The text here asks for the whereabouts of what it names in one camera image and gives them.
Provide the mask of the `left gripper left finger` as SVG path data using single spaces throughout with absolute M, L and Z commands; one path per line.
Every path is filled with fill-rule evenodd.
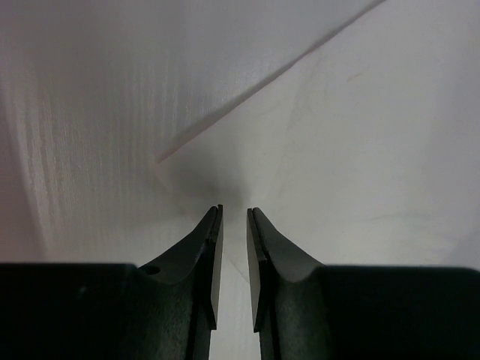
M 223 207 L 212 206 L 195 228 L 139 267 L 148 322 L 147 359 L 207 359 L 218 327 Z

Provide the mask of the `white paper napkin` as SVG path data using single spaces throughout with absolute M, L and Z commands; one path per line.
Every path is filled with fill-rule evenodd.
M 1 260 L 141 262 L 156 163 L 374 1 L 3 1 Z

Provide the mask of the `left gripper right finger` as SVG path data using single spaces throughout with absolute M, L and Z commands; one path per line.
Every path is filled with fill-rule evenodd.
M 333 359 L 323 265 L 280 233 L 260 208 L 247 210 L 253 330 L 262 359 Z

